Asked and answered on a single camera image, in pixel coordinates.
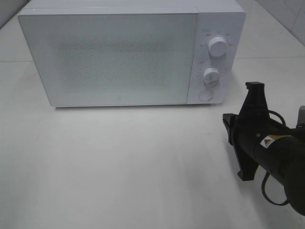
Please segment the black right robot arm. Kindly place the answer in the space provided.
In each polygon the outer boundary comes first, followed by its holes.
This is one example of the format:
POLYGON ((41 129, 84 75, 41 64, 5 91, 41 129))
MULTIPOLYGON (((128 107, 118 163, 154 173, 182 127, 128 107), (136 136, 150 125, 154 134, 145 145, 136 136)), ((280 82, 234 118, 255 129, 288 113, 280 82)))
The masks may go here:
POLYGON ((234 147, 242 181, 254 180, 258 167, 266 171, 261 184, 264 198, 269 177, 276 179, 285 191, 286 200, 296 212, 305 214, 305 131, 294 133, 277 112, 255 110, 244 115, 223 114, 229 143, 234 147))

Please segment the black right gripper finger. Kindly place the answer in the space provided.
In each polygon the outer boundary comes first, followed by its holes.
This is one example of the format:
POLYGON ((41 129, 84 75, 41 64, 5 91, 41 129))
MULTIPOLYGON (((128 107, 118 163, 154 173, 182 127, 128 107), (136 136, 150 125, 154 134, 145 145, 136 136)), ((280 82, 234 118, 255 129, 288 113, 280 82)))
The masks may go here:
POLYGON ((270 117, 264 93, 264 83, 246 82, 248 90, 243 106, 238 115, 239 119, 244 119, 250 115, 258 116, 263 119, 270 117))
POLYGON ((254 180, 258 163, 254 159, 255 145, 246 144, 245 147, 239 143, 233 144, 240 171, 237 173, 242 181, 254 180))

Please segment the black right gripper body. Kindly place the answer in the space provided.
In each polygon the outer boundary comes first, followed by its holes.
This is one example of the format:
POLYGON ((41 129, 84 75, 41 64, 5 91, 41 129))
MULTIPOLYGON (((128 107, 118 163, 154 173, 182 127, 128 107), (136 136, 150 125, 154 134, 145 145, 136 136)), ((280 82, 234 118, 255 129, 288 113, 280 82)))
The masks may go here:
POLYGON ((254 149, 257 142, 268 134, 286 130, 284 124, 272 119, 268 113, 226 113, 223 123, 240 165, 256 164, 254 149))

